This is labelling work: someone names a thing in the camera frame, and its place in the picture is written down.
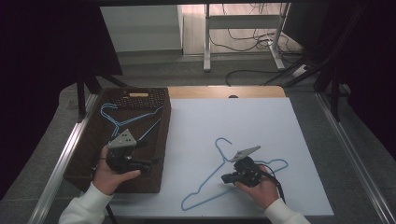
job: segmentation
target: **black curtain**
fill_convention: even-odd
[[[396,159],[396,4],[371,1],[341,53],[356,114]]]
[[[98,72],[121,75],[96,2],[0,3],[2,198],[50,124],[60,92],[78,73]]]

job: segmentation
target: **wire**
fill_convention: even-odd
[[[106,205],[106,210],[108,212],[108,216],[110,217],[110,220],[113,224],[118,224],[116,217],[113,214],[113,210],[111,210],[110,204],[108,203]]]
[[[267,40],[267,39],[259,40],[259,41],[258,41],[254,46],[252,46],[251,48],[248,48],[248,49],[233,49],[233,48],[231,48],[231,47],[228,47],[228,46],[225,46],[225,45],[221,45],[221,44],[217,44],[217,43],[213,42],[212,37],[211,37],[210,35],[209,35],[209,39],[210,39],[210,42],[212,42],[212,44],[215,45],[215,46],[223,47],[223,48],[226,48],[226,49],[231,49],[231,50],[239,51],[239,52],[244,52],[244,51],[248,51],[248,50],[254,49],[254,48],[256,48],[257,45],[260,44],[261,42],[270,41],[270,40]]]
[[[283,79],[284,79],[285,77],[288,77],[288,76],[290,76],[291,74],[293,74],[294,69],[295,69],[298,65],[302,64],[303,60],[304,60],[304,58],[299,59],[297,62],[295,62],[295,63],[293,63],[291,66],[289,66],[288,69],[282,71],[281,74],[279,74],[278,76],[275,76],[275,77],[272,77],[272,78],[268,79],[266,82],[262,83],[260,86],[266,86],[266,85],[268,85],[268,83],[273,82],[273,81],[275,81],[275,80],[277,80],[277,79],[280,79],[280,83],[278,84],[278,86],[281,85]]]
[[[280,182],[276,179],[276,177],[275,177],[275,172],[274,172],[274,171],[271,169],[271,167],[269,167],[268,165],[264,164],[264,166],[267,167],[268,169],[270,169],[273,175],[270,175],[270,174],[268,174],[268,173],[266,173],[266,172],[264,172],[264,171],[262,171],[262,170],[259,171],[259,174],[261,174],[261,175],[263,175],[263,176],[269,178],[271,181],[274,182],[274,184],[275,184],[276,187],[277,187],[277,191],[278,191],[278,193],[279,193],[279,197],[283,200],[284,203],[286,203],[285,194],[283,193],[282,185],[281,185]]]
[[[230,84],[230,82],[228,81],[228,79],[230,78],[230,76],[231,76],[232,74],[234,74],[234,73],[240,73],[240,72],[264,73],[264,74],[267,74],[267,73],[276,73],[276,74],[279,74],[279,73],[280,73],[279,71],[277,71],[277,72],[276,72],[276,71],[259,71],[259,70],[246,70],[246,69],[235,70],[235,71],[232,71],[232,72],[228,73],[228,74],[226,75],[226,77],[225,77],[225,82],[227,83],[228,86],[231,87],[231,84]]]
[[[281,46],[280,45],[278,45],[278,49],[279,49],[279,53],[281,54],[281,55],[305,55],[304,53],[301,53],[299,50],[302,50],[302,49],[297,49],[297,51],[293,51],[293,50],[291,50],[291,49],[289,49],[289,41],[290,41],[290,39],[289,39],[289,37],[288,36],[286,36],[286,35],[280,35],[279,37],[283,37],[283,38],[286,38],[286,43],[285,43],[285,48],[288,50],[288,51],[285,51],[285,50],[283,50],[282,48],[281,48]]]

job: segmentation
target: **person's left hand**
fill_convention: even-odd
[[[105,157],[107,156],[108,148],[104,146],[96,167],[95,175],[92,183],[97,189],[106,195],[111,195],[120,183],[133,179],[141,174],[139,170],[127,172],[125,174],[117,174],[113,172],[106,163]]]

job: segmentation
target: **white board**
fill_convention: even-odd
[[[218,141],[228,159],[237,150],[261,146],[250,155],[253,160],[285,160],[289,166],[276,172],[276,178],[288,207],[305,216],[333,215],[289,98],[174,99],[171,105],[161,192],[116,194],[111,202],[116,216],[263,217],[249,196],[223,184],[220,177],[233,172],[233,163],[222,165],[218,138],[231,142]],[[269,166],[284,164],[274,161]],[[183,200],[211,174],[201,191],[183,203],[192,208],[181,209]]]

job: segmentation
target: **white sleeve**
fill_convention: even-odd
[[[273,224],[309,224],[308,220],[301,215],[291,211],[282,199],[274,201],[264,212]]]
[[[73,199],[64,209],[59,223],[102,223],[105,208],[113,195],[105,195],[91,183],[87,192]]]

